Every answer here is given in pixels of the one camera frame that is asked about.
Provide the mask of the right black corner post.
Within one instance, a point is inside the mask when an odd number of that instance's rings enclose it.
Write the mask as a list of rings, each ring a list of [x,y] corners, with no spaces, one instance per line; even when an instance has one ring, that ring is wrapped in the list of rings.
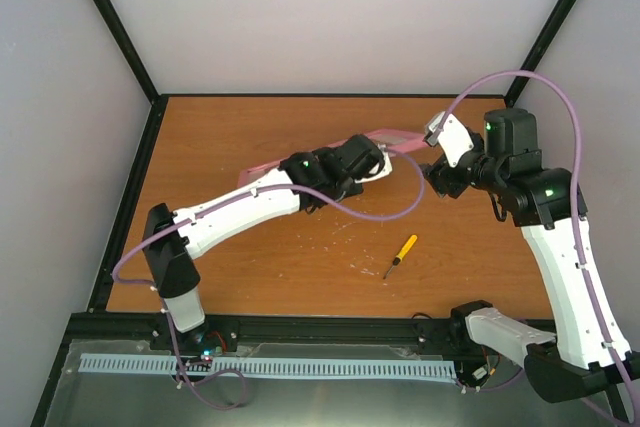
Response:
[[[535,71],[578,0],[557,0],[524,58],[521,70]]]

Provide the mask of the yellow handled screwdriver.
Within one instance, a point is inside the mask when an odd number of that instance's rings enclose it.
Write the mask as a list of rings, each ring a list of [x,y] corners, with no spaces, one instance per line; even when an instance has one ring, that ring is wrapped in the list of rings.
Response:
[[[412,234],[407,240],[406,242],[402,245],[402,247],[400,248],[400,250],[396,253],[396,255],[394,256],[389,268],[387,269],[387,271],[385,272],[385,274],[383,275],[384,279],[387,279],[389,277],[389,275],[393,272],[393,270],[402,263],[402,261],[404,260],[404,258],[406,257],[407,253],[412,249],[412,247],[415,245],[416,241],[418,240],[418,236],[416,234]]]

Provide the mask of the pink wooden picture frame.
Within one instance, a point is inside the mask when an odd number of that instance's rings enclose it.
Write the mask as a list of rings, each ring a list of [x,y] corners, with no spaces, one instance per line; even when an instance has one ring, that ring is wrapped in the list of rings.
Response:
[[[384,145],[402,153],[410,153],[426,147],[423,142],[423,134],[416,132],[383,128],[366,132],[365,136],[377,145]],[[282,159],[277,159],[242,170],[238,177],[237,186],[243,187],[257,180],[281,161]]]

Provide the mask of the black corner post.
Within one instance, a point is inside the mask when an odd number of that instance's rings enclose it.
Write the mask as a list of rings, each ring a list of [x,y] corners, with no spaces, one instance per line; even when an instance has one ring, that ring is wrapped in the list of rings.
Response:
[[[107,29],[121,51],[131,73],[144,96],[153,104],[160,94],[156,89],[134,43],[132,42],[113,2],[111,0],[92,0]]]
[[[521,70],[535,71],[578,0],[557,0],[524,58]]]

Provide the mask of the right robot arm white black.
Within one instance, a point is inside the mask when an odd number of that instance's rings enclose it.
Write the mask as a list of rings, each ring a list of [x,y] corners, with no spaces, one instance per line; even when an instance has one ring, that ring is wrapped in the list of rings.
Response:
[[[571,174],[545,168],[537,123],[523,109],[484,116],[478,134],[441,112],[425,127],[425,141],[443,154],[423,175],[441,197],[472,187],[488,193],[495,218],[521,230],[544,282],[556,331],[540,331],[476,301],[452,310],[456,343],[486,346],[512,360],[550,403],[588,397],[639,377],[639,355],[619,329],[590,251],[584,200],[571,219]]]

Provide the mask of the left black corner post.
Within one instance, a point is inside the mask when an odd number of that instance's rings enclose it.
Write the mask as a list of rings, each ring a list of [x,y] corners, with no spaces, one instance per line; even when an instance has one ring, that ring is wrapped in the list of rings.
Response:
[[[113,2],[111,0],[92,0],[107,29],[121,51],[131,73],[144,96],[153,104],[160,94],[156,89],[134,43],[132,42]]]

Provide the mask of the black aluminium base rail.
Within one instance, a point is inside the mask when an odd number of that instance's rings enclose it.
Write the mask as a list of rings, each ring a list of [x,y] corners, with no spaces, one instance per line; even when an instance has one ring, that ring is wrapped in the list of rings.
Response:
[[[423,355],[479,356],[489,353],[454,336],[448,319],[348,318],[209,315],[195,333],[178,334],[183,353],[221,347],[227,352],[249,345],[366,345],[407,347]],[[76,313],[63,340],[144,340],[155,350],[171,346],[168,321],[160,313]]]

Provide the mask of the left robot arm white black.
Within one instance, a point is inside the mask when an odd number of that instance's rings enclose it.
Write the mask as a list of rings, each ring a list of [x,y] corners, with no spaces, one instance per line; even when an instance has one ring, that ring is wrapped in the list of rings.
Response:
[[[176,231],[143,249],[153,282],[173,320],[172,335],[186,349],[201,347],[208,325],[198,293],[194,261],[221,242],[276,217],[312,213],[327,202],[299,185],[340,202],[363,192],[365,182],[391,173],[389,154],[363,134],[337,147],[297,152],[255,181],[209,202],[171,211],[164,203],[147,215],[143,237],[177,225]]]

